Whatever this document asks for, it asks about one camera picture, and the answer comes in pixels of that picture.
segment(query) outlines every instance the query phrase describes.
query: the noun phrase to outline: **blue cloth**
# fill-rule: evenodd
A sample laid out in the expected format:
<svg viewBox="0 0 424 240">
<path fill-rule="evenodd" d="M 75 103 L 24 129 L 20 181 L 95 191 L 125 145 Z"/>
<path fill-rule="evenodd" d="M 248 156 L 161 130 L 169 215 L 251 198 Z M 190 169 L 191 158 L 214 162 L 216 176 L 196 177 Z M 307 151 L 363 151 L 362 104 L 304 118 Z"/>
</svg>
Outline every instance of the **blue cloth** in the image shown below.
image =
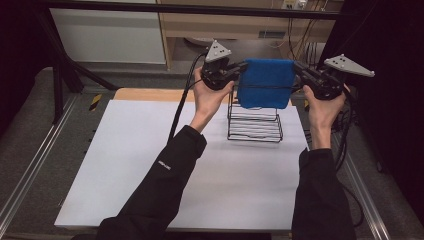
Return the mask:
<svg viewBox="0 0 424 240">
<path fill-rule="evenodd" d="M 246 59 L 249 65 L 240 75 L 237 97 L 244 108 L 287 107 L 294 82 L 293 61 L 286 59 Z"/>
</svg>

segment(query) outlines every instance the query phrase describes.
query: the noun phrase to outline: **white tabletop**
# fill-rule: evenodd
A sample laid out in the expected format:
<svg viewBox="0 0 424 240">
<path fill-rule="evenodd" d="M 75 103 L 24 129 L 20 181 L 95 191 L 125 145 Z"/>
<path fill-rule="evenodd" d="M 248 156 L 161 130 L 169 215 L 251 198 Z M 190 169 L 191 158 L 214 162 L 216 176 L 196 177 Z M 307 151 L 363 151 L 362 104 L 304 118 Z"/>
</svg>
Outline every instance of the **white tabletop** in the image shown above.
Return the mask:
<svg viewBox="0 0 424 240">
<path fill-rule="evenodd" d="M 55 225 L 95 227 L 115 216 L 165 146 L 177 102 L 111 100 Z M 227 105 L 203 131 L 208 145 L 184 191 L 174 230 L 284 231 L 291 227 L 307 146 L 295 107 L 278 111 L 280 143 L 229 141 Z M 178 130 L 194 115 L 186 103 Z"/>
</svg>

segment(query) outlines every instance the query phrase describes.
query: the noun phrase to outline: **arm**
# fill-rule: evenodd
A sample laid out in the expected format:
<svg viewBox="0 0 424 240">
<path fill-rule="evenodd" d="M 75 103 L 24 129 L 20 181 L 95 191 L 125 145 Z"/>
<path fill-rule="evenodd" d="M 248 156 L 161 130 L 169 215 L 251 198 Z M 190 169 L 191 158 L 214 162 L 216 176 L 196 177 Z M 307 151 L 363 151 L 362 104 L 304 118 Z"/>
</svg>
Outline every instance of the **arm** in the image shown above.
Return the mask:
<svg viewBox="0 0 424 240">
<path fill-rule="evenodd" d="M 200 80 L 200 72 L 196 69 L 195 80 Z M 196 111 L 190 125 L 184 126 L 161 151 L 118 216 L 102 221 L 96 239 L 162 238 L 178 213 L 183 190 L 206 147 L 200 133 L 233 84 L 220 91 L 210 90 L 203 81 L 194 86 Z"/>
<path fill-rule="evenodd" d="M 349 203 L 337 179 L 331 151 L 331 125 L 345 96 L 320 101 L 308 86 L 304 91 L 310 104 L 312 150 L 305 149 L 299 157 L 293 239 L 356 239 Z"/>
</svg>

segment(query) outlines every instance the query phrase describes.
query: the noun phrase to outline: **black jacket sleeve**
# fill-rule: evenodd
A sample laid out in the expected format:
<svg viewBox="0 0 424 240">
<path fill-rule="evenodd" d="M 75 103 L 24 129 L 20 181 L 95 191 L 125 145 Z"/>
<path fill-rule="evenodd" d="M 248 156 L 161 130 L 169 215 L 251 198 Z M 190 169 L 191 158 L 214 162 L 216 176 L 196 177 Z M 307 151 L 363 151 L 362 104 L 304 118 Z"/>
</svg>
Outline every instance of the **black jacket sleeve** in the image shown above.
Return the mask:
<svg viewBox="0 0 424 240">
<path fill-rule="evenodd" d="M 96 239 L 161 239 L 178 213 L 183 190 L 205 147 L 203 135 L 184 126 L 161 151 L 118 216 L 102 221 Z"/>
<path fill-rule="evenodd" d="M 305 149 L 300 154 L 294 240 L 356 239 L 349 203 L 334 165 L 331 149 Z"/>
</svg>

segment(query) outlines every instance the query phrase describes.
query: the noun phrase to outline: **wire rack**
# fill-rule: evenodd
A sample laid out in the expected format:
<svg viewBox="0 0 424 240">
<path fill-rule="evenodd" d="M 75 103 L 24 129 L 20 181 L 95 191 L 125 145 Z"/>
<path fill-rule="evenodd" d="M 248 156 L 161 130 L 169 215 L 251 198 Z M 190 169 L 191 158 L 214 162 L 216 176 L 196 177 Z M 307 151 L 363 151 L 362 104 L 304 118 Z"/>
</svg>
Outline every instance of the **wire rack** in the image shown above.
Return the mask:
<svg viewBox="0 0 424 240">
<path fill-rule="evenodd" d="M 273 108 L 243 108 L 234 91 L 228 101 L 228 140 L 276 142 L 283 140 L 280 115 Z"/>
</svg>

